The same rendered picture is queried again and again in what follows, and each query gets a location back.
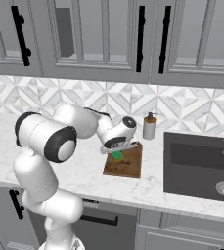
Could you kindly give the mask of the white soap dispenser, brown collar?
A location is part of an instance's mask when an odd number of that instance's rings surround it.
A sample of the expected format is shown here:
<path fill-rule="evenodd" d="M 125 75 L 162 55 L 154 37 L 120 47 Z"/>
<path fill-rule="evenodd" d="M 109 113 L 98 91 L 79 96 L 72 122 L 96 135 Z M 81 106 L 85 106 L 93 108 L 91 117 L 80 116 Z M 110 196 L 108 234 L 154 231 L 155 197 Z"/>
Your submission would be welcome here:
<path fill-rule="evenodd" d="M 157 119 L 154 117 L 152 112 L 149 112 L 148 115 L 144 118 L 143 123 L 143 138 L 145 140 L 152 140 L 155 137 Z"/>

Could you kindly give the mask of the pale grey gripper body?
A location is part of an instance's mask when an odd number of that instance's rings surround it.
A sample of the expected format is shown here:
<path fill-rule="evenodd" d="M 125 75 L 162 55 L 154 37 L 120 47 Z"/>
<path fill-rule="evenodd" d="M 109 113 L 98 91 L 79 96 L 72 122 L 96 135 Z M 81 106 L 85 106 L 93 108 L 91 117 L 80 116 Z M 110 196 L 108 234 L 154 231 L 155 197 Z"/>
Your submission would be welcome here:
<path fill-rule="evenodd" d="M 112 153 L 112 152 L 118 151 L 118 150 L 127 150 L 127 149 L 130 149 L 130 148 L 137 146 L 138 143 L 139 143 L 138 141 L 125 142 L 122 146 L 119 146 L 116 148 L 106 148 L 104 146 L 101 146 L 100 152 L 102 155 L 104 155 L 104 154 Z"/>

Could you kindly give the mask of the green sponge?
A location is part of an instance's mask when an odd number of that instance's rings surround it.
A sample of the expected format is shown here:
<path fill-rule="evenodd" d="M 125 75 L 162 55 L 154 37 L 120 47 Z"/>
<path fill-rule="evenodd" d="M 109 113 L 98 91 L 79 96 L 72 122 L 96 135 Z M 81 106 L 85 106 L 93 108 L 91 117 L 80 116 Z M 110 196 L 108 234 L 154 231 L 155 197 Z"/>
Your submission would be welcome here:
<path fill-rule="evenodd" d="M 119 160 L 123 160 L 124 159 L 124 156 L 123 156 L 123 153 L 121 150 L 118 150 L 118 151 L 114 151 L 112 153 L 112 158 L 114 161 L 119 161 Z"/>

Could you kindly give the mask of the grey base cupboard front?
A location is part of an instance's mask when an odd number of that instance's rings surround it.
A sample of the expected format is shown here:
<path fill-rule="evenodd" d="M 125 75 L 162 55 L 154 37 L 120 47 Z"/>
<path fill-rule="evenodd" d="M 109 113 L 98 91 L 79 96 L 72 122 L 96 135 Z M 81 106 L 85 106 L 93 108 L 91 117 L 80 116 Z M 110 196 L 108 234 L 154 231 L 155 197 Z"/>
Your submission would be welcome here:
<path fill-rule="evenodd" d="M 224 222 L 141 209 L 134 250 L 224 250 Z"/>

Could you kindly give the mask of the grey dishwasher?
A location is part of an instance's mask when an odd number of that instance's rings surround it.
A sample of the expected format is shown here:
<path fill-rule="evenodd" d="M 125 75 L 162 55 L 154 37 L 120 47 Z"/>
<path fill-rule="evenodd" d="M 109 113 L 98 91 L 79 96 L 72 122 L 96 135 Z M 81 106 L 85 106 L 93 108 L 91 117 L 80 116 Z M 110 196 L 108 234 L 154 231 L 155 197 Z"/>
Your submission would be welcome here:
<path fill-rule="evenodd" d="M 39 250 L 134 250 L 136 208 L 56 193 L 29 209 L 46 217 L 47 237 Z M 110 220 L 118 216 L 118 225 L 83 221 L 82 215 Z"/>

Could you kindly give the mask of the brown wooden cutting board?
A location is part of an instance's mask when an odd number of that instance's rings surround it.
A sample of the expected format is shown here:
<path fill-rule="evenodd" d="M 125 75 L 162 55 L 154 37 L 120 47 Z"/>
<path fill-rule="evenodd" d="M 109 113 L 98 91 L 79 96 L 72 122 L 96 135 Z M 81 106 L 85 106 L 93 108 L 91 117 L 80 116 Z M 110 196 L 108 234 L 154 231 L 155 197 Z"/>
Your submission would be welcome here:
<path fill-rule="evenodd" d="M 112 155 L 107 156 L 103 173 L 120 177 L 140 178 L 143 146 L 138 143 L 135 147 L 124 150 L 123 158 L 115 161 Z"/>

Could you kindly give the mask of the dark grey sink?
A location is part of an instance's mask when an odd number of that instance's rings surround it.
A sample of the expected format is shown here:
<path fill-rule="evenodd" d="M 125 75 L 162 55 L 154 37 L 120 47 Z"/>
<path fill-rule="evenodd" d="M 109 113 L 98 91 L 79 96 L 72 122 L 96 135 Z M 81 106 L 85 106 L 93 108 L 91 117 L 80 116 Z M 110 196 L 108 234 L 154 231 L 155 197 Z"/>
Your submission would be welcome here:
<path fill-rule="evenodd" d="M 164 132 L 163 191 L 224 201 L 223 138 Z"/>

